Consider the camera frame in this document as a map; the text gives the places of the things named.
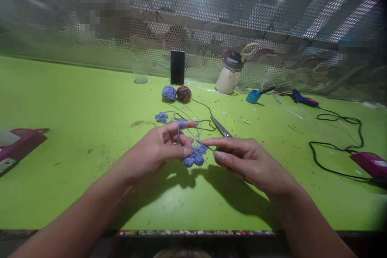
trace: right hand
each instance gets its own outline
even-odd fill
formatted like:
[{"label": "right hand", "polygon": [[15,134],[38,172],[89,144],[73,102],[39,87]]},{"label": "right hand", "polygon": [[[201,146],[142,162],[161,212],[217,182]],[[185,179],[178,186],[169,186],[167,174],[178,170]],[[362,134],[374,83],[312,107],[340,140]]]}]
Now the right hand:
[{"label": "right hand", "polygon": [[283,195],[299,187],[290,173],[254,139],[222,137],[201,143],[222,151],[213,151],[220,167],[238,177],[246,177],[266,194]]}]

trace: water bottle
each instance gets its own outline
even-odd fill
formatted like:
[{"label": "water bottle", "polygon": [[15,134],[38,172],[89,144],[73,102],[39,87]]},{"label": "water bottle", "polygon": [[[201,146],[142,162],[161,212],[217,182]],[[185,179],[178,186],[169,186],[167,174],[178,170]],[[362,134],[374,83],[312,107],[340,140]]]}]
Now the water bottle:
[{"label": "water bottle", "polygon": [[[253,47],[253,50],[250,53],[244,53],[250,47]],[[245,65],[245,58],[253,55],[257,50],[258,44],[251,43],[246,45],[240,54],[233,52],[227,58],[225,67],[216,81],[215,89],[224,94],[232,94],[241,78],[241,71]]]}]

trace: clear plastic cup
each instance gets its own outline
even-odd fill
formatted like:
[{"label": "clear plastic cup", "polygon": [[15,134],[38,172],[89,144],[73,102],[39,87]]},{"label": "clear plastic cup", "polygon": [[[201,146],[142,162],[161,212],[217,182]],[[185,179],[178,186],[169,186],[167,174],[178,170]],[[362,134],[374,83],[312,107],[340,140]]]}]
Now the clear plastic cup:
[{"label": "clear plastic cup", "polygon": [[143,59],[141,58],[135,59],[132,64],[132,69],[133,69],[135,83],[145,84],[149,81],[146,62]]}]

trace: pink stapler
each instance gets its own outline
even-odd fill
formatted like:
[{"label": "pink stapler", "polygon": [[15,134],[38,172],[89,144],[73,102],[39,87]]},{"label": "pink stapler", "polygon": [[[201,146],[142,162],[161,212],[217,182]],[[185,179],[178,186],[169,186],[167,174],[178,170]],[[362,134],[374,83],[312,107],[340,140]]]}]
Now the pink stapler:
[{"label": "pink stapler", "polygon": [[48,129],[13,129],[10,132],[20,139],[10,146],[0,146],[0,176],[15,167],[32,150],[42,144]]}]

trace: black cable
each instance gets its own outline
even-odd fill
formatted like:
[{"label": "black cable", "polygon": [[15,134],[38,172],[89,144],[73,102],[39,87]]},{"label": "black cable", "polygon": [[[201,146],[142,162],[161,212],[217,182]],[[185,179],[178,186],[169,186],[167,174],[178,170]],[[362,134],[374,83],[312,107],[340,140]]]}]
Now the black cable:
[{"label": "black cable", "polygon": [[[360,179],[360,180],[365,180],[365,181],[374,181],[373,178],[366,178],[366,177],[357,177],[357,176],[354,176],[354,175],[347,175],[345,173],[340,173],[340,172],[337,172],[337,171],[333,171],[331,169],[328,169],[324,166],[322,166],[318,160],[317,160],[317,156],[316,156],[316,151],[313,147],[313,144],[319,144],[319,145],[328,145],[328,146],[332,146],[333,148],[339,150],[339,151],[345,151],[345,152],[348,152],[349,154],[352,154],[353,152],[356,152],[355,150],[352,150],[352,148],[355,148],[355,149],[360,149],[364,146],[364,139],[363,139],[363,136],[362,136],[362,122],[357,119],[357,118],[352,118],[352,117],[343,117],[343,116],[340,116],[339,114],[333,112],[333,111],[329,111],[329,110],[325,110],[321,107],[317,107],[321,110],[324,110],[324,111],[327,111],[327,112],[330,112],[332,114],[319,114],[317,115],[317,119],[318,120],[323,120],[323,121],[332,121],[332,122],[335,122],[337,120],[344,120],[345,122],[348,122],[348,123],[351,123],[351,124],[358,124],[359,125],[359,130],[358,130],[358,133],[359,133],[359,137],[360,137],[360,141],[361,141],[361,144],[359,146],[356,146],[356,145],[350,145],[344,149],[340,149],[338,148],[336,145],[333,145],[331,143],[325,143],[325,142],[317,142],[317,141],[311,141],[309,142],[309,146],[310,148],[312,149],[312,153],[313,153],[313,160],[314,162],[319,166],[321,167],[322,169],[326,170],[326,171],[329,171],[331,173],[336,173],[338,175],[341,175],[341,176],[345,176],[345,177],[351,177],[351,178],[354,178],[354,179]],[[334,119],[327,119],[327,118],[321,118],[321,116],[331,116],[333,117]]]}]

